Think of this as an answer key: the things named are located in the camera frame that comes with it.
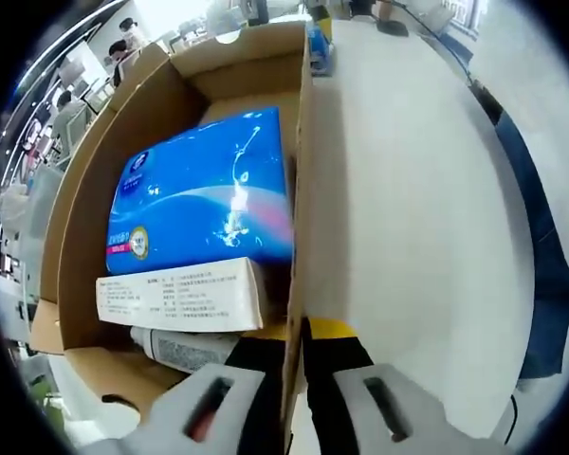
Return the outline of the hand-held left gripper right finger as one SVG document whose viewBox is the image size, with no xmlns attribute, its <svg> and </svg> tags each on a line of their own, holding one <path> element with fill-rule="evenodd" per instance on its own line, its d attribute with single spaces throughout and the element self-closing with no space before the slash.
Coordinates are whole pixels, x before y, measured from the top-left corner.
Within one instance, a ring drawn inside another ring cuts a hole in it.
<svg viewBox="0 0 569 455">
<path fill-rule="evenodd" d="M 322 454 L 448 454 L 443 406 L 405 374 L 377 364 L 345 323 L 302 322 L 307 403 Z"/>
</svg>

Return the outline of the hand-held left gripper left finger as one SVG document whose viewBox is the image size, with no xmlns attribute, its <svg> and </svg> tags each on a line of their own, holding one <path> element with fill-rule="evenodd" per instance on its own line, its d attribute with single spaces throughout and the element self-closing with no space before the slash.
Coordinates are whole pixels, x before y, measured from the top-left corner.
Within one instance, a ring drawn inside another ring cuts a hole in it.
<svg viewBox="0 0 569 455">
<path fill-rule="evenodd" d="M 152 454 L 282 454 L 285 336 L 242 336 L 223 364 L 207 364 L 153 404 Z"/>
</svg>

